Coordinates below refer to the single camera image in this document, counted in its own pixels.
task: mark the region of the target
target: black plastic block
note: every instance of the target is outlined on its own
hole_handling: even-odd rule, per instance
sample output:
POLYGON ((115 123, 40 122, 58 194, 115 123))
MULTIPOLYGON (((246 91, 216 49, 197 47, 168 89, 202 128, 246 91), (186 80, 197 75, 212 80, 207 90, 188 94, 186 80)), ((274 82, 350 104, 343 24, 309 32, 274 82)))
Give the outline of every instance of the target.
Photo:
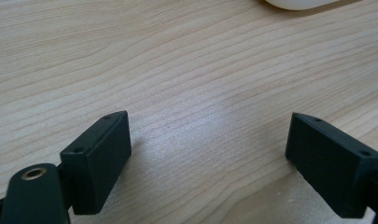
POLYGON ((0 224, 66 224, 57 167, 41 163, 11 177, 0 224))
POLYGON ((324 120, 293 114, 287 158, 340 217, 363 217, 378 152, 324 120))
POLYGON ((61 152, 63 172, 73 178, 75 214, 101 211, 130 156, 126 111, 99 119, 61 152))

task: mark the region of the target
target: screw hole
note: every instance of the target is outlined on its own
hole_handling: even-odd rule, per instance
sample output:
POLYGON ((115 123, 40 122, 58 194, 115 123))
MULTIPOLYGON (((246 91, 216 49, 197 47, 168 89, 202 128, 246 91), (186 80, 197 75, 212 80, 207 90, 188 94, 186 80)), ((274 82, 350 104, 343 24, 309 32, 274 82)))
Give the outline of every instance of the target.
POLYGON ((38 168, 34 168, 32 170, 29 170, 27 172, 25 172, 23 175, 22 175, 22 179, 23 180, 33 180, 33 179, 37 179, 39 178, 40 176, 42 176, 43 174, 45 174, 47 171, 46 168, 42 168, 42 167, 38 167, 38 168))
POLYGON ((73 152, 75 152, 75 153, 81 153, 83 151, 84 151, 84 147, 77 147, 77 148, 73 149, 73 152))
POLYGON ((368 152, 368 151, 359 151, 360 152, 360 154, 362 154, 363 156, 370 156, 371 154, 370 154, 370 152, 368 152))

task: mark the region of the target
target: white object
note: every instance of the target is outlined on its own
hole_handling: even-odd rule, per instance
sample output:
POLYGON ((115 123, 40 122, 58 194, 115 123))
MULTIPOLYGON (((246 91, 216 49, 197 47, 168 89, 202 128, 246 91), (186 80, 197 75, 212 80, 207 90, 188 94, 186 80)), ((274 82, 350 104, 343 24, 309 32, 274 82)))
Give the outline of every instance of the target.
POLYGON ((313 7, 320 7, 325 4, 338 2, 340 0, 266 0, 276 7, 289 10, 304 10, 313 7))

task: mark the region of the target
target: light wooden surface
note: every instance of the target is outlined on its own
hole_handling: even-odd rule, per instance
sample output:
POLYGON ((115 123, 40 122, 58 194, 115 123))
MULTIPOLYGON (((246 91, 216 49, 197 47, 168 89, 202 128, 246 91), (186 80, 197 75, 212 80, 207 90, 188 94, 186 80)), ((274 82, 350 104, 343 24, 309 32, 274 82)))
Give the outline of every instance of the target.
POLYGON ((74 223, 342 220, 285 159, 293 111, 378 150, 378 0, 0 1, 0 198, 127 110, 133 155, 74 223))

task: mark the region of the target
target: wood grain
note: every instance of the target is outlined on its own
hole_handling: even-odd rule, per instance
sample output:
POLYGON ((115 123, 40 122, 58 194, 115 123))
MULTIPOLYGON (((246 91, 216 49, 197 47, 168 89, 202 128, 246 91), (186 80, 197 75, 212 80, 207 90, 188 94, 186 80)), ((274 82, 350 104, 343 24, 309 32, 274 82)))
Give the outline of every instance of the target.
POLYGON ((133 155, 73 223, 369 223, 334 215, 284 150, 293 111, 378 150, 378 0, 0 1, 0 198, 120 110, 133 155))

